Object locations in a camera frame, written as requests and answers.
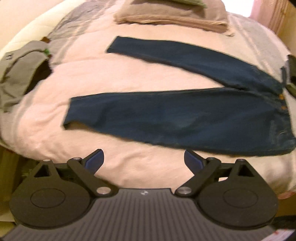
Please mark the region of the dark blue denim jeans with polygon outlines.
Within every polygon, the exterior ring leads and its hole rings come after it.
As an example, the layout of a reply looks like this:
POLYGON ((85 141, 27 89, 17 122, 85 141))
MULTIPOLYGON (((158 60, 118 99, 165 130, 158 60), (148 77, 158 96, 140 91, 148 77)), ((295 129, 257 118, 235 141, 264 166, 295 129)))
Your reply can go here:
POLYGON ((107 49, 209 77, 221 88, 73 97, 64 127, 221 154, 273 156, 295 149, 282 85, 256 66, 199 46, 116 37, 107 49))

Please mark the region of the grey cloth garment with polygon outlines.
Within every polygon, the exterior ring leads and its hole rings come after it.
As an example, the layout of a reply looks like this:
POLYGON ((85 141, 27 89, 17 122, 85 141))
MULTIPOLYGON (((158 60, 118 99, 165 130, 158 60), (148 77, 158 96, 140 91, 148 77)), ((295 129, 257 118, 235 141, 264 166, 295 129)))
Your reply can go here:
POLYGON ((36 69, 50 58, 49 45, 44 41, 31 41, 4 54, 1 59, 1 111, 10 112, 21 101, 36 69))

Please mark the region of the folded dark green garment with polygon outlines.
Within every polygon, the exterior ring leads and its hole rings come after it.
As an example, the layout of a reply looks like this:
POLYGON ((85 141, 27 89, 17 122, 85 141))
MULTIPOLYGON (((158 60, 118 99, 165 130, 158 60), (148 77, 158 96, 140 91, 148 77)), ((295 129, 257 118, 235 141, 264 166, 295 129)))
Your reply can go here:
POLYGON ((281 80, 282 86, 296 98, 296 88, 295 88, 295 79, 296 79, 296 60, 295 56, 289 54, 285 64, 281 67, 281 80))

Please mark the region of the white quilted bolster cushion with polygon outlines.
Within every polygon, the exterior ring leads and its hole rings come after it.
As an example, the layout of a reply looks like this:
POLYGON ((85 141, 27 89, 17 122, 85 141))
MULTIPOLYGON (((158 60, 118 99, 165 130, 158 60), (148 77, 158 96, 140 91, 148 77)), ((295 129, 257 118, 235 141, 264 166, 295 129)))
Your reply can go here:
POLYGON ((58 23, 74 8, 83 4, 83 0, 66 0, 42 13, 22 29, 1 49, 1 58, 6 52, 20 49, 33 40, 41 40, 58 25, 58 23))

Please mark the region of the folded beige blanket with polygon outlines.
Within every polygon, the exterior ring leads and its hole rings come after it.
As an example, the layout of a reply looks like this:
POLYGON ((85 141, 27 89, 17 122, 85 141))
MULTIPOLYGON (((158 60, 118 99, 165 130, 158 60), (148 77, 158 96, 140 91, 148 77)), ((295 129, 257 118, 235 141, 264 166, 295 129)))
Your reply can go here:
POLYGON ((222 1, 125 1, 114 20, 118 24, 175 24, 234 36, 222 1))

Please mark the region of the green knit pillow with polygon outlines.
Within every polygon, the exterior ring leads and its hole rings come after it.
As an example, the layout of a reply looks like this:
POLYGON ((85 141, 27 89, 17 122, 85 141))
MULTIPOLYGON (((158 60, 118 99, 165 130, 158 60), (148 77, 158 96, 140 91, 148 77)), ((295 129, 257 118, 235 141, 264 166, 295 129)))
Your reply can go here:
POLYGON ((187 4, 191 6, 200 6, 202 8, 207 8, 207 5, 202 0, 171 0, 176 3, 187 4))

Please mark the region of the pink curtain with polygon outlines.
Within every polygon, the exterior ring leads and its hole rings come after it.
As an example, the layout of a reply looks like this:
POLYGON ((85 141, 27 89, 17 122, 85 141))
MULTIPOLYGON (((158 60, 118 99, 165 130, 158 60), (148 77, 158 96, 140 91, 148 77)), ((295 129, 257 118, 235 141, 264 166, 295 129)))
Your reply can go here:
POLYGON ((255 0, 249 18, 278 32, 292 6, 287 0, 255 0))

